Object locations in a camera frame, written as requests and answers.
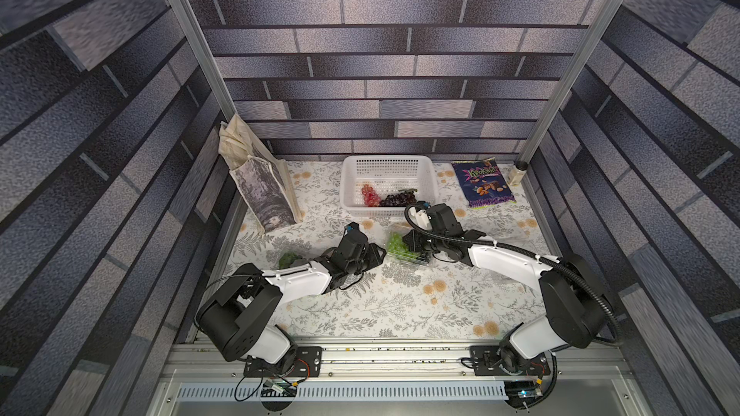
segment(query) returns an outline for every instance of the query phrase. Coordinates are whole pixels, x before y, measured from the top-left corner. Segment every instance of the table surface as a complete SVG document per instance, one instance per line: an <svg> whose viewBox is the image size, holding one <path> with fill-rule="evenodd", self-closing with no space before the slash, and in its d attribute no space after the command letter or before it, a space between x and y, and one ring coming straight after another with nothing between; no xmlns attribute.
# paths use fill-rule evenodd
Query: table surface
<svg viewBox="0 0 740 416"><path fill-rule="evenodd" d="M439 202L454 209L463 229L547 254L548 248L521 186L516 204L469 209L451 164L435 164ZM504 176L512 167L500 164ZM353 218L340 207L341 162L288 162L303 222L260 235L248 211L224 276L243 263L268 270L288 251L304 258L334 247ZM361 218L370 242L384 245L401 218ZM293 300L275 310L271 323L296 336L430 337L500 339L517 324L545 312L542 297L498 273L462 263L421 267L386 257L382 266L346 291Z"/></svg>

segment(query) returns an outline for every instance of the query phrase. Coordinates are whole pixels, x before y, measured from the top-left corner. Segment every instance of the black mounting plate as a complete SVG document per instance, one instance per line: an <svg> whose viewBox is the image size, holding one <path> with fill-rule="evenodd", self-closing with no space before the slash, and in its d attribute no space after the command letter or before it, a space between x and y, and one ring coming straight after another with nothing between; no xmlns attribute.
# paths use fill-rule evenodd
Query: black mounting plate
<svg viewBox="0 0 740 416"><path fill-rule="evenodd" d="M470 346L470 356L472 358L483 360L488 356L490 357L488 359L490 363L496 363L499 360L498 352L498 346ZM530 376L537 376L538 374L544 376L550 375L550 363L547 361L544 353L532 358L530 362L526 371L520 374L511 374L505 371L501 365L486 366L485 363L474 364L473 371L475 371L476 376L526 376L527 373Z"/></svg>
<svg viewBox="0 0 740 416"><path fill-rule="evenodd" d="M285 377L317 377L321 371L321 347L298 347L295 352L296 360L293 363L293 369ZM298 361L298 358L305 361L306 365ZM245 377L274 377L270 371L264 370L265 363L260 358L249 357L245 362Z"/></svg>

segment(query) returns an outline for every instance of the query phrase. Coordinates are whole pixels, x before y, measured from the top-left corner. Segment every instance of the white plastic basket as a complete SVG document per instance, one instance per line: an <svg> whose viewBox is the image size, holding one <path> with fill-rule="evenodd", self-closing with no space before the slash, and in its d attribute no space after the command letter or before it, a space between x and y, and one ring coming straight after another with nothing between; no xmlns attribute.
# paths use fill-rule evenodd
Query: white plastic basket
<svg viewBox="0 0 740 416"><path fill-rule="evenodd" d="M381 198L416 188L416 198L436 204L437 177L426 156L350 156L342 165L339 200L353 217L403 217L404 208L367 208L362 187L370 184Z"/></svg>

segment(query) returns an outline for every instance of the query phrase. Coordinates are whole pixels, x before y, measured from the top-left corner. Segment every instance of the gray brick wallpaper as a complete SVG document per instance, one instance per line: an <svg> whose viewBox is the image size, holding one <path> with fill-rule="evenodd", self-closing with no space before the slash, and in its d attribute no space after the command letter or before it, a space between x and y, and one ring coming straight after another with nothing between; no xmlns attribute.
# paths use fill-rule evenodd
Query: gray brick wallpaper
<svg viewBox="0 0 740 416"><path fill-rule="evenodd" d="M656 416L740 414L740 0L625 0L532 160Z"/></svg>
<svg viewBox="0 0 740 416"><path fill-rule="evenodd" d="M223 116L167 0L0 0L0 33L0 414L144 414L235 195Z"/></svg>
<svg viewBox="0 0 740 416"><path fill-rule="evenodd" d="M291 159L510 160L601 3L190 0L239 114Z"/></svg>

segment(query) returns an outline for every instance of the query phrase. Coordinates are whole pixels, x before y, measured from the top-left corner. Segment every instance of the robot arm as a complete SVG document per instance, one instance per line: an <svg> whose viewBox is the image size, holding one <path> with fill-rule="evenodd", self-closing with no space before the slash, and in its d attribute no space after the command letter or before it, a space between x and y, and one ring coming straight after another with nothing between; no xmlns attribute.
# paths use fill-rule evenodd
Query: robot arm
<svg viewBox="0 0 740 416"><path fill-rule="evenodd" d="M284 270L259 270L246 263L208 299L195 316L227 361L251 356L257 367L282 375L295 359L295 342L268 325L274 310L304 295L333 291L350 275L362 275L383 263L385 250L369 244L352 222L337 248L311 261L298 260Z"/></svg>
<svg viewBox="0 0 740 416"><path fill-rule="evenodd" d="M540 256L498 243L476 230L463 231L452 209L444 204L412 205L407 213L414 230L404 241L412 250L443 251L453 262L493 270L542 294L545 314L515 328L499 344L507 372L520 372L533 357L548 350L587 347L600 339L597 334L607 320L619 331L613 325L616 321L606 289L578 255Z"/></svg>

